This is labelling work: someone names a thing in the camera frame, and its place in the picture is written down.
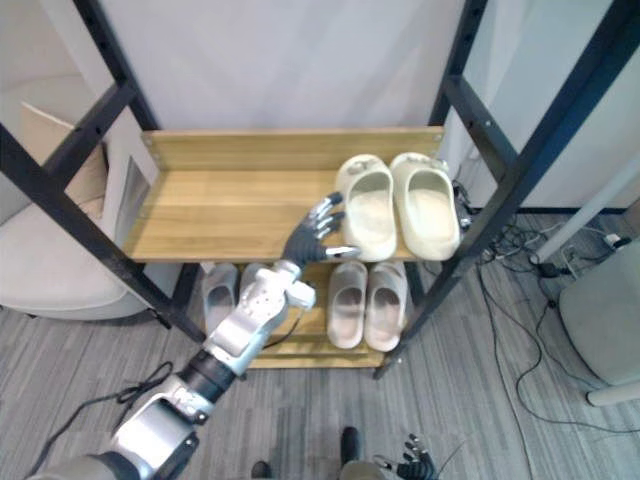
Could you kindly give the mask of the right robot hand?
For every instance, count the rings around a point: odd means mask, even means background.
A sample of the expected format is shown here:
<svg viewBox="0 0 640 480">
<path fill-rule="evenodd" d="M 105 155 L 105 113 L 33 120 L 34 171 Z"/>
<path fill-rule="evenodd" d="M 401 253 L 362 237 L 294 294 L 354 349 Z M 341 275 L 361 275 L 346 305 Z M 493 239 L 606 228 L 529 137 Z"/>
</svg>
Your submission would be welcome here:
<svg viewBox="0 0 640 480">
<path fill-rule="evenodd" d="M 408 434 L 404 442 L 403 460 L 396 462 L 383 455 L 376 454 L 373 461 L 382 470 L 395 474 L 399 479 L 436 479 L 435 463 L 422 440 L 414 433 Z"/>
</svg>

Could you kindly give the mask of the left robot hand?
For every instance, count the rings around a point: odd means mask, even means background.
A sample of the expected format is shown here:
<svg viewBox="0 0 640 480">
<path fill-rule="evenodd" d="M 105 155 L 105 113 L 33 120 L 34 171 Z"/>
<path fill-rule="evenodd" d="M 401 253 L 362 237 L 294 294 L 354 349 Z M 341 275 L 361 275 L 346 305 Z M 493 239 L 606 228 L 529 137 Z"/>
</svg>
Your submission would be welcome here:
<svg viewBox="0 0 640 480">
<path fill-rule="evenodd" d="M 343 195 L 332 192 L 312 207 L 287 238 L 280 259 L 304 270 L 311 263 L 357 258 L 361 254 L 358 246 L 324 244 L 328 236 L 341 229 L 346 218 L 345 212 L 334 212 L 342 202 Z"/>
</svg>

